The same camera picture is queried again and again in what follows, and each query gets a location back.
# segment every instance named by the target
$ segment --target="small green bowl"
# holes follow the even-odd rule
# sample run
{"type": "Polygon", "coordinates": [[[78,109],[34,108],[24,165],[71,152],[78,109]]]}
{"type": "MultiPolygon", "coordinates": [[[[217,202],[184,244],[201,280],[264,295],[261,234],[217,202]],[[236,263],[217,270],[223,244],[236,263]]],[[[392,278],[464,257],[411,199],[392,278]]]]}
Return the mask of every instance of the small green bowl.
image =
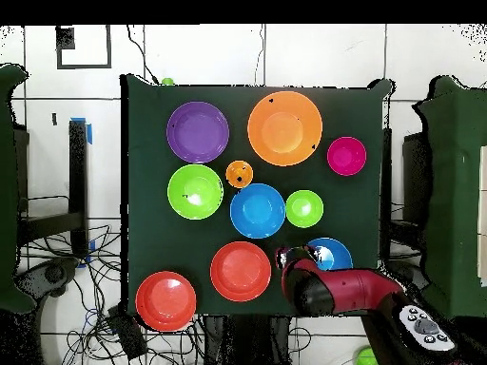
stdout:
{"type": "Polygon", "coordinates": [[[192,163],[179,168],[167,186],[169,204],[185,219],[202,220],[217,211],[224,199],[224,187],[217,173],[192,163]]]}
{"type": "Polygon", "coordinates": [[[311,190],[298,190],[287,198],[285,215],[297,227],[308,228],[315,225],[323,215],[321,197],[311,190]]]}

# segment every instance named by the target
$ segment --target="controller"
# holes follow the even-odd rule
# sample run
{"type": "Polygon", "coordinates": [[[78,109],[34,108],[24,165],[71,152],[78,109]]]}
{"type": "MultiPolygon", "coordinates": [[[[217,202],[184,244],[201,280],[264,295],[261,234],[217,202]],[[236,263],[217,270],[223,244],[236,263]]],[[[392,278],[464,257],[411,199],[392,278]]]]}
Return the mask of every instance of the controller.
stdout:
{"type": "Polygon", "coordinates": [[[451,338],[418,306],[404,306],[400,310],[399,320],[415,341],[426,350],[447,352],[456,347],[451,338]]]}

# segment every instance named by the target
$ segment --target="blue plate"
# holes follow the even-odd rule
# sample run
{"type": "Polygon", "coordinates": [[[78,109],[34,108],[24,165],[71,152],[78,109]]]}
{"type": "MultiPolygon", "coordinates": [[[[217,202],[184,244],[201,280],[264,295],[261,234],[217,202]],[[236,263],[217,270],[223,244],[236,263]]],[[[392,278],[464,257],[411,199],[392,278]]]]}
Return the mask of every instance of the blue plate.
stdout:
{"type": "Polygon", "coordinates": [[[308,242],[318,249],[320,259],[317,262],[321,270],[351,269],[354,267],[352,256],[343,243],[331,238],[317,238],[308,242]]]}
{"type": "Polygon", "coordinates": [[[268,184],[252,183],[244,187],[230,204],[230,219],[237,231],[254,240],[274,235],[284,218],[284,200],[268,184]]]}

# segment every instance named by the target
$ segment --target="green panel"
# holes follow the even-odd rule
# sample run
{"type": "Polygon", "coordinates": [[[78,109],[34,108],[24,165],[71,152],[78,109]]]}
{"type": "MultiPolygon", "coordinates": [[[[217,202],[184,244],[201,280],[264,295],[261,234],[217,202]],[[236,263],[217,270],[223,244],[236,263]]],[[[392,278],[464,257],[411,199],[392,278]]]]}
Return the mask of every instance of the green panel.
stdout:
{"type": "Polygon", "coordinates": [[[0,308],[27,313],[34,300],[17,289],[13,274],[17,263],[17,161],[10,112],[11,94],[24,82],[27,73],[17,65],[0,65],[0,308]]]}
{"type": "Polygon", "coordinates": [[[379,242],[379,190],[382,151],[382,100],[391,91],[389,81],[370,88],[292,88],[313,101],[323,120],[321,142],[313,155],[294,166],[266,163],[252,150],[247,119],[254,105],[276,87],[250,86],[152,86],[128,75],[128,311],[145,277],[159,270],[173,270],[193,284],[197,312],[222,314],[291,315],[274,267],[274,251],[282,245],[299,245],[318,237],[336,238],[348,246],[356,267],[377,267],[379,242]],[[185,164],[171,151],[166,124],[171,113],[190,101],[205,101],[222,111],[230,128],[223,154],[207,165],[224,181],[226,167],[245,160],[254,169],[254,183],[267,183],[284,200],[296,190],[309,189],[324,202],[318,224],[301,229],[284,223],[265,240],[249,240],[232,226],[229,206],[237,192],[224,181],[224,200],[211,217],[185,220],[170,207],[166,187],[171,175],[185,164]],[[354,136],[367,148],[367,163],[353,177],[340,177],[326,162],[326,150],[340,136],[354,136]],[[273,273],[265,292],[246,303],[221,297],[209,277],[215,253],[234,240],[260,246],[271,259],[273,273]]]}
{"type": "Polygon", "coordinates": [[[480,147],[487,144],[487,91],[436,81],[419,106],[433,151],[433,194],[425,228],[424,296],[447,317],[487,314],[487,288],[477,276],[480,147]]]}

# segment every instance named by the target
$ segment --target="bowl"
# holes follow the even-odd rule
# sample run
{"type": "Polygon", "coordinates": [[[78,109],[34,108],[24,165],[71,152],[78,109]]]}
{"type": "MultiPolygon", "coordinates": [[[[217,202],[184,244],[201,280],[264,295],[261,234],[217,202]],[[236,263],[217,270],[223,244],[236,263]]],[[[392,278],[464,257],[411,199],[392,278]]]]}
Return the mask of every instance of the bowl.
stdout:
{"type": "Polygon", "coordinates": [[[322,122],[318,108],[294,91],[262,98],[250,113],[248,140],[263,160],[288,166],[306,160],[318,147],[322,122]]]}
{"type": "Polygon", "coordinates": [[[226,299],[246,302],[269,285],[271,266],[263,250],[250,242],[236,241],[222,247],[211,261],[210,277],[226,299]]]}
{"type": "Polygon", "coordinates": [[[367,160],[367,152],[360,140],[340,137],[328,147],[326,159],[336,173],[350,176],[361,171],[367,160]]]}
{"type": "Polygon", "coordinates": [[[225,177],[228,183],[233,187],[242,189],[252,182],[254,171],[252,166],[245,161],[234,161],[231,163],[225,172],[225,177]]]}
{"type": "Polygon", "coordinates": [[[350,252],[338,240],[316,238],[308,242],[308,245],[317,249],[319,254],[317,264],[321,270],[340,270],[354,267],[350,252]]]}
{"type": "Polygon", "coordinates": [[[202,220],[222,204],[224,187],[213,169],[193,163],[174,172],[167,186],[167,197],[180,216],[202,220]]]}
{"type": "Polygon", "coordinates": [[[178,273],[162,271],[146,278],[137,290],[135,306],[144,323],[159,332],[184,328],[196,312],[196,293],[178,273]]]}
{"type": "Polygon", "coordinates": [[[230,219],[242,235],[251,239],[270,237],[285,218],[279,192],[264,183],[252,183],[237,193],[230,204],[230,219]]]}
{"type": "Polygon", "coordinates": [[[206,102],[189,102],[172,113],[166,136],[172,151],[182,160],[209,163],[224,151],[229,129],[217,107],[206,102]]]}
{"type": "Polygon", "coordinates": [[[311,190],[298,190],[287,198],[285,215],[293,225],[308,228],[315,225],[323,215],[323,202],[311,190]]]}

